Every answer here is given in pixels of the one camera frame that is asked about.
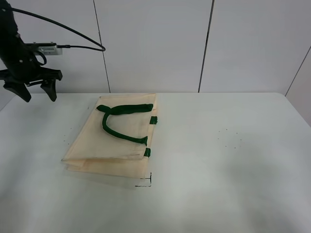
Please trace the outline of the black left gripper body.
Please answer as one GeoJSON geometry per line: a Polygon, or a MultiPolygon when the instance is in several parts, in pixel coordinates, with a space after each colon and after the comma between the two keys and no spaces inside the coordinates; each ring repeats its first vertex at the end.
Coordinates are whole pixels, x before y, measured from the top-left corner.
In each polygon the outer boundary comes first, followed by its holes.
{"type": "Polygon", "coordinates": [[[44,53],[33,45],[25,44],[20,38],[0,42],[0,58],[6,70],[0,72],[0,78],[14,83],[31,84],[62,80],[60,70],[46,68],[44,53]]]}

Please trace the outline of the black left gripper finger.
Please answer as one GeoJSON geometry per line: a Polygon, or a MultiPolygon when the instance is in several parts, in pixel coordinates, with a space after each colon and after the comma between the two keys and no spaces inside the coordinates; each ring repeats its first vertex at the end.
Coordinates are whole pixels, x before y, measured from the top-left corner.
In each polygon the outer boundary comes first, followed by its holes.
{"type": "Polygon", "coordinates": [[[23,83],[4,82],[3,88],[19,96],[25,102],[29,102],[31,100],[31,94],[23,83]]]}
{"type": "Polygon", "coordinates": [[[56,80],[44,80],[40,87],[46,92],[51,101],[56,101],[56,80]]]}

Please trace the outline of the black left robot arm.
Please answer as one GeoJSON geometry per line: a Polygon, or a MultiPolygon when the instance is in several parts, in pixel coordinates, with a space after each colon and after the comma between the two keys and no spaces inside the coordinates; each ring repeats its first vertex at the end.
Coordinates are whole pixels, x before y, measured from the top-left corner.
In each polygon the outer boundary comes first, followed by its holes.
{"type": "Polygon", "coordinates": [[[43,67],[45,55],[22,41],[11,5],[5,0],[0,2],[0,58],[6,66],[0,71],[4,89],[29,102],[27,87],[39,84],[50,100],[56,101],[56,81],[62,79],[62,72],[43,67]]]}

